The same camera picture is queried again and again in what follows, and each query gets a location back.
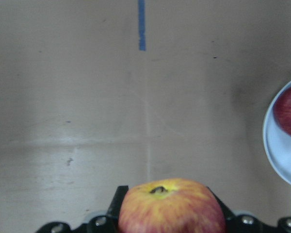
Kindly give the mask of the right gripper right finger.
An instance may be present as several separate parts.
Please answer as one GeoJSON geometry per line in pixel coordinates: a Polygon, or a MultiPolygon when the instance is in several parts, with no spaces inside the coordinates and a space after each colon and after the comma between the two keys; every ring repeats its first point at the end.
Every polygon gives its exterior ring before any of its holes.
{"type": "Polygon", "coordinates": [[[291,216],[280,218],[276,226],[270,226],[251,214],[233,213],[210,189],[223,212],[227,233],[291,233],[291,216]]]}

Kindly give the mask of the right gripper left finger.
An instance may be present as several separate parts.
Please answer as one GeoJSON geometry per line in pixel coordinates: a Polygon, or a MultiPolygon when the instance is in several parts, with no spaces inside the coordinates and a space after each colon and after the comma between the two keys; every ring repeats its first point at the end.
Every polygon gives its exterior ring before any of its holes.
{"type": "Polygon", "coordinates": [[[105,214],[94,216],[75,229],[65,222],[49,222],[41,226],[36,233],[117,233],[120,208],[129,187],[118,186],[111,204],[105,214]]]}

